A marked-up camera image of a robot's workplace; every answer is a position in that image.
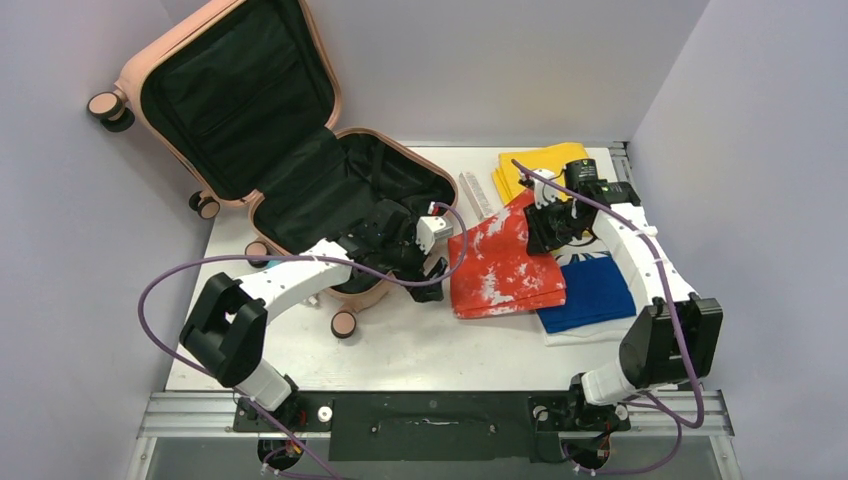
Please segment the red white tie-dye cloth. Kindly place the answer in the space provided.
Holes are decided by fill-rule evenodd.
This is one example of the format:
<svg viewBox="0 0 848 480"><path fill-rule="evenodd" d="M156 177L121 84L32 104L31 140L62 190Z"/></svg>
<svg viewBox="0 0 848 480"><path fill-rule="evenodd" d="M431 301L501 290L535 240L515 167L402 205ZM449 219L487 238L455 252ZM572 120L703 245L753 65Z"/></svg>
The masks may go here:
<svg viewBox="0 0 848 480"><path fill-rule="evenodd" d="M454 315L461 320L527 312L566 303L566 281L551 254L527 253L524 208L534 205L526 191L493 216L447 242L449 262L459 269L450 277Z"/></svg>

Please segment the yellow cloth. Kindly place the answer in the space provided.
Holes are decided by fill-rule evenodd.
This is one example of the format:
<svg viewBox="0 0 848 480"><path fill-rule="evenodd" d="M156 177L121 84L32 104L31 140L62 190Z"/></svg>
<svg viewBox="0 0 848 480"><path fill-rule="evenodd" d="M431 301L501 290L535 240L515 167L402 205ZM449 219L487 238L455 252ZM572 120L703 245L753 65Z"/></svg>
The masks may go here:
<svg viewBox="0 0 848 480"><path fill-rule="evenodd" d="M533 150L502 152L498 154L498 166L492 178L501 202L506 205L524 190L519 184L520 172L513 165L513 160L531 170L544 169L559 174L567 163L588 157L582 144L572 142Z"/></svg>

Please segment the pink hard-shell suitcase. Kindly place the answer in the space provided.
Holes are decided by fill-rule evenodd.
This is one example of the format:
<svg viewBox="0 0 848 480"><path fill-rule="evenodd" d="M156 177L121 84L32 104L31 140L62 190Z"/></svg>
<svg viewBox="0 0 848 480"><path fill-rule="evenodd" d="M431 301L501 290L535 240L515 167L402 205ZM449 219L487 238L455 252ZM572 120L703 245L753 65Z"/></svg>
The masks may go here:
<svg viewBox="0 0 848 480"><path fill-rule="evenodd" d="M88 113L122 132L145 125L200 182L202 218L246 207L263 253L298 254L393 200L419 216L454 205L442 168L368 128L338 129L340 87L303 1L211 1L133 56ZM350 333L390 278L366 267L330 289Z"/></svg>

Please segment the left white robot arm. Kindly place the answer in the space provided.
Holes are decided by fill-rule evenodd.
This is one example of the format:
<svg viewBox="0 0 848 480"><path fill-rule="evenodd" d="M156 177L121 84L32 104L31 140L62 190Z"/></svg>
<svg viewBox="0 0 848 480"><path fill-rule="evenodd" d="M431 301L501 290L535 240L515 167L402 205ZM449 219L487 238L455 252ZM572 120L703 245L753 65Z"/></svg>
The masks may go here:
<svg viewBox="0 0 848 480"><path fill-rule="evenodd" d="M263 358L268 323L309 296L348 282L355 265L399 280L417 302L441 300L446 259L424 269L434 246L453 233L438 215L440 207L432 204L419 216L383 200L365 218L271 268L240 278L210 277L181 331L181 345L222 386L258 404L270 428L289 428L298 415L291 397L297 386Z"/></svg>

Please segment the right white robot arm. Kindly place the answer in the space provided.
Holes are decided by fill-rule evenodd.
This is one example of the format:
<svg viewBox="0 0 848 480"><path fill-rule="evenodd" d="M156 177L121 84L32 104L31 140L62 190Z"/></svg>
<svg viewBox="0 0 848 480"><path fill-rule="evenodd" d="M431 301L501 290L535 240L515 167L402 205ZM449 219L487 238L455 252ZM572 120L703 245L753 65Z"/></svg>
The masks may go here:
<svg viewBox="0 0 848 480"><path fill-rule="evenodd" d="M581 390L564 403L567 419L589 428L604 416L605 405L707 376L722 306L715 298L700 296L678 272L659 245L634 187L600 178L592 159L564 165L563 185L549 170L518 169L520 184L534 194L524 209L528 254L550 253L591 232L607 247L640 308L616 358L581 375Z"/></svg>

